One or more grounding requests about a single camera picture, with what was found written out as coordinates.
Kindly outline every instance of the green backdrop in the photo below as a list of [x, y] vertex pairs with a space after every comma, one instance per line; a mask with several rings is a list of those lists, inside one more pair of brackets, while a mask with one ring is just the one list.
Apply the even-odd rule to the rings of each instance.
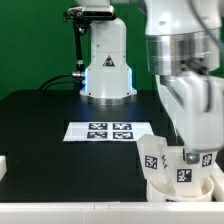
[[[75, 70], [72, 24], [62, 22], [73, 0], [0, 0], [0, 99], [21, 89], [37, 89], [44, 81]], [[127, 5], [115, 5], [123, 18]], [[127, 25], [127, 62], [134, 70], [134, 85], [154, 89], [147, 72], [146, 17], [132, 4]], [[82, 38], [83, 57], [88, 65], [90, 35]], [[222, 69], [215, 75], [221, 76]]]

